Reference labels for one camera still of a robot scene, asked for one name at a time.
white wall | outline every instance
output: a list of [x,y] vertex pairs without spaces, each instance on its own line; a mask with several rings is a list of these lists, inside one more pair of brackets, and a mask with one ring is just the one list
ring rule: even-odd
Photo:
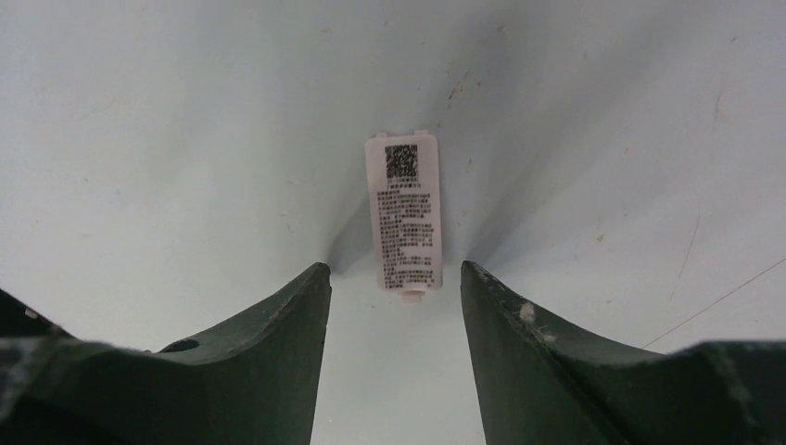
[[[783,23],[780,0],[0,2],[0,286],[154,350],[329,261],[313,443],[482,443],[466,258],[635,346],[786,337]],[[362,145],[416,129],[449,264],[402,306]]]

hole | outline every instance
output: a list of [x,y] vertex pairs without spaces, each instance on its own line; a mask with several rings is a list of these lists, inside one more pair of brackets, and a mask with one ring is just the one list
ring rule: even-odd
[[175,341],[168,347],[164,348],[161,352],[182,352],[184,350],[192,350],[199,346],[199,342],[196,340],[186,339]]

thin wire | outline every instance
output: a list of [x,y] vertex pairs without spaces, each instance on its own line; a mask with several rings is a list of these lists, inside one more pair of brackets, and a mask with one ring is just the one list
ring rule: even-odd
[[687,323],[687,322],[689,322],[690,320],[693,320],[694,318],[698,317],[699,315],[701,315],[701,314],[703,314],[703,313],[705,313],[705,312],[709,311],[709,309],[710,309],[710,308],[712,308],[713,306],[715,306],[715,305],[716,305],[716,304],[718,304],[719,302],[723,301],[724,299],[726,299],[727,297],[729,297],[729,296],[730,296],[731,294],[733,294],[734,292],[737,292],[738,290],[742,289],[743,287],[745,287],[745,286],[748,286],[748,285],[749,285],[749,284],[751,284],[751,283],[752,283],[752,282],[753,282],[753,281],[754,281],[756,278],[758,278],[758,277],[760,277],[761,275],[763,275],[763,274],[765,274],[765,273],[767,273],[767,272],[769,272],[769,271],[771,271],[771,270],[775,269],[776,267],[780,266],[780,265],[781,265],[782,263],[784,263],[785,261],[786,261],[786,258],[784,258],[783,260],[780,260],[780,261],[776,262],[776,263],[775,263],[775,264],[773,264],[772,266],[770,266],[770,267],[768,267],[767,269],[765,269],[765,270],[764,270],[762,273],[760,273],[759,275],[757,275],[757,276],[755,276],[755,277],[751,278],[750,280],[748,280],[748,281],[746,281],[746,282],[742,283],[741,285],[737,286],[737,287],[736,287],[734,290],[732,290],[732,291],[731,291],[731,292],[729,292],[728,294],[724,295],[723,297],[721,297],[721,298],[717,299],[717,300],[716,300],[714,303],[712,303],[712,304],[710,304],[709,306],[707,306],[706,308],[704,308],[704,309],[702,309],[702,310],[700,310],[700,311],[696,312],[696,313],[695,313],[695,314],[694,314],[694,315],[693,315],[691,318],[689,318],[688,320],[685,320],[684,322],[682,322],[682,323],[680,323],[680,324],[678,324],[678,325],[676,325],[676,326],[672,327],[671,329],[669,329],[669,330],[665,331],[663,334],[661,334],[661,335],[660,335],[660,337],[658,337],[658,338],[656,338],[655,340],[653,340],[653,341],[651,341],[651,342],[647,343],[646,345],[642,346],[641,348],[642,348],[642,349],[644,349],[644,348],[647,348],[648,346],[652,345],[654,342],[656,342],[656,341],[660,340],[661,338],[663,338],[663,337],[665,337],[665,336],[667,336],[667,335],[671,334],[672,332],[676,331],[677,329],[681,328],[681,327],[682,327],[682,326],[683,326],[685,323]]

scuff mark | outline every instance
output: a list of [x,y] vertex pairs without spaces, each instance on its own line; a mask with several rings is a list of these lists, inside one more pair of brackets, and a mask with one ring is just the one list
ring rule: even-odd
[[480,274],[480,279],[484,283],[488,283],[489,281],[493,281],[496,279],[494,278],[494,275],[492,275],[489,271],[487,271],[483,267],[477,267],[477,272],[478,274]]
[[110,108],[114,107],[115,103],[117,103],[117,99],[112,99],[105,106],[99,107],[99,108],[95,108],[92,111],[88,111],[87,113],[85,113],[82,116],[80,116],[79,118],[77,118],[76,121],[77,122],[81,122],[81,121],[84,121],[87,118],[95,116],[98,113],[103,113],[104,111],[107,111]]
[[546,330],[547,327],[548,327],[547,325],[543,325],[539,328],[536,328],[535,329],[536,337],[538,337],[540,341],[543,343],[553,343],[554,341],[557,340],[557,336],[547,331]]
[[462,79],[461,79],[461,80],[459,80],[459,81],[456,83],[456,86],[454,86],[454,87],[453,87],[453,90],[450,92],[450,95],[448,96],[448,100],[451,100],[451,99],[453,99],[453,98],[454,98],[454,97],[455,97],[457,94],[459,94],[460,92],[464,91],[464,85],[463,85],[463,82],[464,82],[464,81],[465,81],[465,80],[466,80],[466,79],[469,77],[469,74],[470,74],[470,71],[467,71],[467,72],[464,74],[464,77],[462,77]]
[[726,92],[726,88],[721,87],[720,91],[717,93],[717,97],[715,99],[715,107],[713,108],[713,133],[717,128],[717,122],[726,122],[726,113],[723,111],[723,107],[721,101],[723,100],[723,95]]
[[527,323],[533,323],[535,321],[535,305],[529,301],[522,304],[521,309],[518,312],[518,318]]
[[688,257],[691,255],[691,249],[693,248],[693,241],[696,239],[696,232],[699,231],[699,221],[702,220],[702,215],[696,215],[696,226],[693,227],[693,235],[691,235],[691,242],[688,244],[688,250],[685,252],[685,259],[682,260],[682,267],[679,268],[679,274],[677,275],[677,282],[674,284],[674,288],[671,289],[671,295],[668,296],[668,299],[674,298],[674,294],[677,292],[677,286],[679,286],[679,279],[682,278],[682,273],[685,272],[685,265],[688,264]]

label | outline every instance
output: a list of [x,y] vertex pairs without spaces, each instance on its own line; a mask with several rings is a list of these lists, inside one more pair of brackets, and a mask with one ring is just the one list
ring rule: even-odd
[[366,143],[377,283],[384,290],[442,287],[437,139],[418,132]]

